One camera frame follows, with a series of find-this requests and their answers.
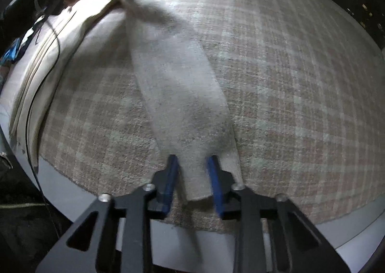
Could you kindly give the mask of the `cream ribbed knit sweater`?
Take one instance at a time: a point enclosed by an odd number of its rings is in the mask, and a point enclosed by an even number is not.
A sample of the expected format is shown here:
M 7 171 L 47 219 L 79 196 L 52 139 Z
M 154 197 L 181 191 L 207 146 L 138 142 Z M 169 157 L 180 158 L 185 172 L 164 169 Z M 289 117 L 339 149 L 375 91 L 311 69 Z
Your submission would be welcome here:
M 44 24 L 1 93 L 11 145 L 93 193 L 145 183 L 169 155 L 185 201 L 207 159 L 241 181 L 225 94 L 191 25 L 159 0 L 81 0 Z

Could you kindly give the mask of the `pink plaid woven mat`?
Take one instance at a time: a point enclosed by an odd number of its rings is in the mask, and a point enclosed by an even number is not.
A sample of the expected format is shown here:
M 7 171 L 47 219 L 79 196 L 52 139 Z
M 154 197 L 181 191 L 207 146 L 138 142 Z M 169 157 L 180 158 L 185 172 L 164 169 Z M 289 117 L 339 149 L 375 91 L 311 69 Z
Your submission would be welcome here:
M 227 98 L 246 185 L 288 194 L 314 223 L 384 194 L 384 61 L 323 0 L 162 0 L 195 28 Z M 162 167 L 124 14 L 66 66 L 40 156 L 87 191 L 130 192 Z

